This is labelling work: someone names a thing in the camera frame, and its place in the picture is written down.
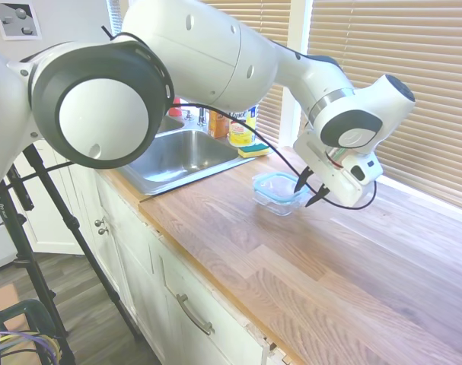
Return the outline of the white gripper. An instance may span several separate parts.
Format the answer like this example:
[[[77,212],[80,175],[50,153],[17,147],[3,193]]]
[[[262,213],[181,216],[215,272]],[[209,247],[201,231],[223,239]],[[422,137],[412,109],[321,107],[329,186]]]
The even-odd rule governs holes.
[[[358,207],[368,197],[368,186],[355,181],[345,168],[337,169],[325,155],[325,147],[314,132],[302,132],[294,143],[295,152],[307,164],[298,176],[294,192],[299,192],[307,179],[315,174],[323,183],[318,190],[310,188],[313,195],[305,204],[309,207],[324,199],[330,192],[346,207]]]

